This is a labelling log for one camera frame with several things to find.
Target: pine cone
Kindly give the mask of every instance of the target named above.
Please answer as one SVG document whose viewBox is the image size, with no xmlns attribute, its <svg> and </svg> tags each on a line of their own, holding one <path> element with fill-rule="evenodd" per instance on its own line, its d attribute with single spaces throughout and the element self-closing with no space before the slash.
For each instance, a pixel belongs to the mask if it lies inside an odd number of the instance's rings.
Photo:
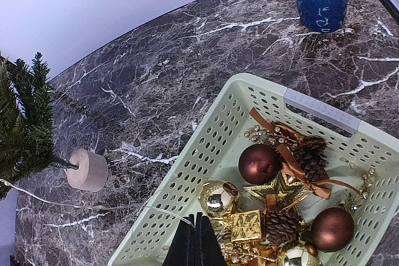
<svg viewBox="0 0 399 266">
<path fill-rule="evenodd" d="M 327 173 L 324 170 L 327 163 L 317 152 L 308 151 L 294 156 L 310 182 L 327 179 Z"/>
<path fill-rule="evenodd" d="M 309 151 L 321 154 L 326 147 L 327 144 L 325 143 L 323 138 L 317 136 L 308 136 L 300 143 L 300 145 L 296 149 L 294 149 L 294 154 L 302 155 Z"/>
<path fill-rule="evenodd" d="M 302 229 L 301 218 L 294 211 L 276 211 L 266 216 L 267 240 L 271 245 L 279 246 L 296 239 Z"/>
</svg>

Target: basket handle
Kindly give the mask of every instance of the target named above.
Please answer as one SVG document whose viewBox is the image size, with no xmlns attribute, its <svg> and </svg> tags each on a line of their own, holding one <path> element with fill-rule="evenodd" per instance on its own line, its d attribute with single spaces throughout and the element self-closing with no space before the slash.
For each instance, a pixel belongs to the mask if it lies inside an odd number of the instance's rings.
<svg viewBox="0 0 399 266">
<path fill-rule="evenodd" d="M 309 112 L 351 134 L 355 134 L 358 130 L 360 124 L 358 118 L 303 93 L 288 88 L 284 94 L 284 101 L 286 104 Z"/>
</svg>

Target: marble table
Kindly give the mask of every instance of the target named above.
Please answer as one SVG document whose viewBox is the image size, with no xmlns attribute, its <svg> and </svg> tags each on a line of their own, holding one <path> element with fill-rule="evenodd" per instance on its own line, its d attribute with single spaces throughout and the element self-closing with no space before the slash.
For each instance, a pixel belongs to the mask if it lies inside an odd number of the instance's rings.
<svg viewBox="0 0 399 266">
<path fill-rule="evenodd" d="M 53 79 L 57 152 L 86 148 L 110 165 L 97 193 L 49 168 L 21 186 L 22 265 L 104 266 L 232 75 L 248 72 L 311 95 L 399 138 L 399 26 L 379 0 L 350 0 L 343 30 L 309 32 L 294 0 L 199 0 L 169 12 Z M 395 216 L 369 265 L 399 265 Z"/>
</svg>

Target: wooden tree stand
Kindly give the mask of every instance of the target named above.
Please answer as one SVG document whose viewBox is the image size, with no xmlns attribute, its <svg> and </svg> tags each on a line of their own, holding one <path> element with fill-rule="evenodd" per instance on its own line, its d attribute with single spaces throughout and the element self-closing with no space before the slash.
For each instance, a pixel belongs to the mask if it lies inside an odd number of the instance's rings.
<svg viewBox="0 0 399 266">
<path fill-rule="evenodd" d="M 69 161 L 79 167 L 67 170 L 68 183 L 72 188 L 97 192 L 105 186 L 108 163 L 103 156 L 79 149 Z"/>
</svg>

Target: light green plastic basket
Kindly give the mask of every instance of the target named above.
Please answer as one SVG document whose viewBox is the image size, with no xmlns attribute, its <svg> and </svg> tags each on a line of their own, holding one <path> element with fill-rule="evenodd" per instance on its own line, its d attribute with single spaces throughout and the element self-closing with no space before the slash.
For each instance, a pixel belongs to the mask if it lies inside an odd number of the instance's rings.
<svg viewBox="0 0 399 266">
<path fill-rule="evenodd" d="M 344 137 L 292 111 L 286 104 L 322 118 L 352 134 Z M 252 107 L 269 121 L 282 121 L 305 135 L 325 138 L 327 172 L 359 188 L 361 173 L 375 167 L 370 197 L 355 212 L 355 237 L 340 252 L 321 253 L 325 266 L 364 266 L 378 245 L 395 209 L 399 195 L 399 142 L 396 138 L 359 119 L 279 84 L 249 75 L 233 76 L 223 87 L 179 158 L 154 193 L 149 206 L 180 216 L 201 211 L 197 197 L 210 179 L 246 185 L 238 173 L 238 158 L 251 143 L 243 133 L 255 125 Z M 310 196 L 301 203 L 306 221 L 326 207 L 336 206 L 346 190 L 332 186 L 328 201 Z M 144 209 L 108 266 L 159 266 L 166 256 L 179 219 L 153 209 Z"/>
</svg>

